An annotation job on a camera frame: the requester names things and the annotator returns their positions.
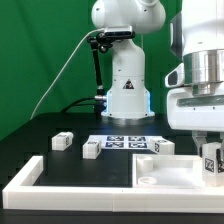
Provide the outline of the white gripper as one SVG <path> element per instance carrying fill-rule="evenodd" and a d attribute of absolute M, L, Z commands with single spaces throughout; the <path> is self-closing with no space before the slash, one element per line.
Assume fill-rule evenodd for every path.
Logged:
<path fill-rule="evenodd" d="M 190 130 L 202 155 L 202 146 L 207 143 L 207 132 L 224 132 L 224 82 L 216 85 L 214 95 L 193 96 L 191 86 L 184 86 L 184 64 L 181 63 L 165 77 L 167 93 L 167 119 L 176 130 Z"/>

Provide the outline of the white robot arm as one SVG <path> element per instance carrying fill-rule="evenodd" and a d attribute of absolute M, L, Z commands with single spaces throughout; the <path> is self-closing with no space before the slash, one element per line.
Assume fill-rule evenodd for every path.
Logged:
<path fill-rule="evenodd" d="M 97 0 L 91 17 L 98 49 L 112 50 L 112 86 L 101 115 L 119 124 L 152 117 L 146 50 L 133 37 L 160 30 L 164 6 L 160 0 Z M 224 0 L 181 0 L 170 21 L 170 47 L 180 64 L 165 77 L 168 124 L 190 130 L 202 152 L 209 132 L 224 134 Z"/>

